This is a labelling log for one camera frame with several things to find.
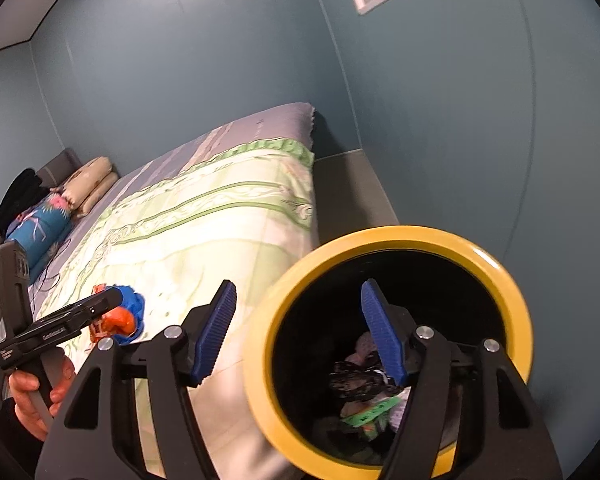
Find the hand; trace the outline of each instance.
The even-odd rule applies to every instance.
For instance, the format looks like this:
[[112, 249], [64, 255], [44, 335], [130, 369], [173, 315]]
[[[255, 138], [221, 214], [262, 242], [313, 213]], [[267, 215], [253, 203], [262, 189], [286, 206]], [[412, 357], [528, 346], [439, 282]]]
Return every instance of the hand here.
[[[62, 400], [69, 390], [69, 386], [75, 377], [74, 364], [67, 356], [62, 361], [62, 379], [51, 391], [51, 401], [53, 404], [49, 408], [52, 416], [58, 414]], [[38, 410], [34, 407], [29, 397], [29, 392], [38, 389], [38, 378], [35, 375], [16, 370], [9, 377], [9, 388], [16, 403], [16, 416], [24, 428], [29, 431], [36, 439], [45, 440], [48, 429], [40, 418]]]

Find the silver bolt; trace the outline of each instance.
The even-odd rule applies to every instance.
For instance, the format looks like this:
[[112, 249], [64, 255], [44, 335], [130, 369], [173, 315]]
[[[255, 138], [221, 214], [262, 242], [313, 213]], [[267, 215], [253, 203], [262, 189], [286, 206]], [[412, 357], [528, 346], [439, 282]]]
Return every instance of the silver bolt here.
[[164, 336], [167, 339], [177, 339], [182, 334], [182, 329], [177, 325], [171, 325], [164, 329]]
[[103, 337], [100, 341], [98, 341], [98, 350], [102, 350], [106, 352], [107, 350], [111, 350], [113, 348], [113, 339], [110, 337]]
[[433, 337], [433, 329], [427, 325], [417, 327], [416, 334], [420, 339], [431, 339]]
[[484, 347], [487, 349], [487, 352], [497, 352], [500, 350], [500, 343], [495, 339], [485, 339]]

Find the floor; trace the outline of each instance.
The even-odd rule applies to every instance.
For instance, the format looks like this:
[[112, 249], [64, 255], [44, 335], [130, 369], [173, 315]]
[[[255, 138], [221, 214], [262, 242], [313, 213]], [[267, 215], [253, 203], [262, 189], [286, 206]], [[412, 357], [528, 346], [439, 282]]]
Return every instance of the floor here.
[[398, 219], [362, 150], [314, 163], [315, 202], [321, 243]]

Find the mattress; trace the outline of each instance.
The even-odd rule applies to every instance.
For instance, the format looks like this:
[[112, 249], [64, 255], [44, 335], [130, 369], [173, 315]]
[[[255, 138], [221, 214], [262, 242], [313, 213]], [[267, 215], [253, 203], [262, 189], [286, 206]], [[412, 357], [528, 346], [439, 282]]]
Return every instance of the mattress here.
[[[190, 398], [220, 478], [300, 478], [260, 433], [242, 380], [247, 322], [260, 298], [316, 243], [313, 109], [272, 108], [216, 128], [121, 179], [74, 229], [31, 291], [37, 314], [82, 298], [97, 283], [131, 285], [145, 296], [151, 338], [208, 303], [224, 278], [238, 290], [234, 320], [211, 377]], [[65, 343], [77, 368], [86, 331]], [[146, 381], [136, 385], [142, 451], [163, 475]]]

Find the blue wall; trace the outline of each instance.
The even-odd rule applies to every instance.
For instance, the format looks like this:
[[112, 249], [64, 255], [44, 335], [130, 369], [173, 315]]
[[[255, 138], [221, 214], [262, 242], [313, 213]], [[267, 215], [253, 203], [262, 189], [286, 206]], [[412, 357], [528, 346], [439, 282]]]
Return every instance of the blue wall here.
[[323, 1], [398, 218], [479, 243], [519, 283], [531, 391], [571, 472], [600, 436], [600, 9]]
[[25, 168], [62, 150], [42, 101], [28, 44], [0, 51], [0, 202]]
[[32, 49], [64, 143], [122, 173], [294, 101], [326, 118], [318, 156], [359, 147], [317, 0], [59, 0]]

